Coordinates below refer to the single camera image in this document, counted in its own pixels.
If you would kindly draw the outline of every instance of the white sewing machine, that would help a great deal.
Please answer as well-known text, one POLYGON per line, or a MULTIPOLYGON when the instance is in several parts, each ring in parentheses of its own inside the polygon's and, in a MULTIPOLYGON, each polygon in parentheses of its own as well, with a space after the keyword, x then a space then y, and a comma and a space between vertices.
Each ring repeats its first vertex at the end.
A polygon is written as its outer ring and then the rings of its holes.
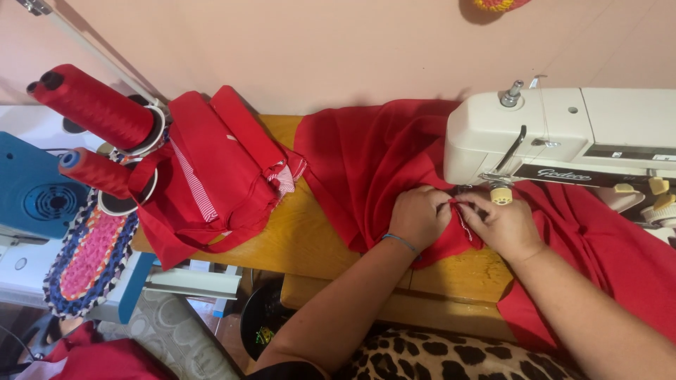
POLYGON ((448 183, 488 185, 497 204, 522 179, 597 187, 619 212, 648 194, 648 223, 676 227, 676 90, 522 87, 473 95, 451 113, 448 183))

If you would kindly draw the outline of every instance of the crochet coaster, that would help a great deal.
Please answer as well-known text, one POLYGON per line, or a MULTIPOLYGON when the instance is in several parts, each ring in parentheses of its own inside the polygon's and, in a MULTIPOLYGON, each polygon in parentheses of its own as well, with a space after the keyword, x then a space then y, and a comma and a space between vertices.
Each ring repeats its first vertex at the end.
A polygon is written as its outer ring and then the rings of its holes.
MULTIPOLYGON (((116 151, 110 158, 129 160, 116 151)), ((139 225, 136 212, 106 214, 98 206, 98 192, 91 189, 43 283, 49 309, 64 319, 84 316, 105 301, 132 253, 129 243, 139 225)))

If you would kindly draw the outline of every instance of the sewing table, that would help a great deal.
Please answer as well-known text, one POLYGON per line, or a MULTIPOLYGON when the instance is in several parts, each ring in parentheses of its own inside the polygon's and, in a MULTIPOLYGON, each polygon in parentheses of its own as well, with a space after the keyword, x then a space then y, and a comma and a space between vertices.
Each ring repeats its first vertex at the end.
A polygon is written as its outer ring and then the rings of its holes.
MULTIPOLYGON (((293 149, 302 116, 261 115, 268 134, 293 149)), ((152 252, 142 229, 132 248, 152 252)), ((327 220, 308 184, 277 206, 258 236, 221 254, 197 252, 192 259, 285 274, 282 303, 298 309, 359 260, 327 220)), ((387 301, 379 320, 514 341, 498 313, 512 275, 492 250, 468 250, 422 270, 409 270, 387 301)))

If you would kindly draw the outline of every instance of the bracelet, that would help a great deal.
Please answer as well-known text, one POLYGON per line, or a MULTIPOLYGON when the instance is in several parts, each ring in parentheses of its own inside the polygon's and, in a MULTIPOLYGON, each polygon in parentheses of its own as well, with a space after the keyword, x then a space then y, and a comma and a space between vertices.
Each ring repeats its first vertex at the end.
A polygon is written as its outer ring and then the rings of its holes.
POLYGON ((406 240, 402 239, 401 237, 392 235, 391 233, 386 233, 386 234, 383 235, 383 239, 386 238, 386 237, 393 237, 393 238, 397 239, 398 241, 401 241, 402 243, 404 243, 404 245, 406 247, 409 247, 413 252, 418 254, 416 261, 422 260, 423 257, 418 253, 418 250, 416 250, 416 248, 413 245, 411 245, 409 242, 407 242, 406 240))

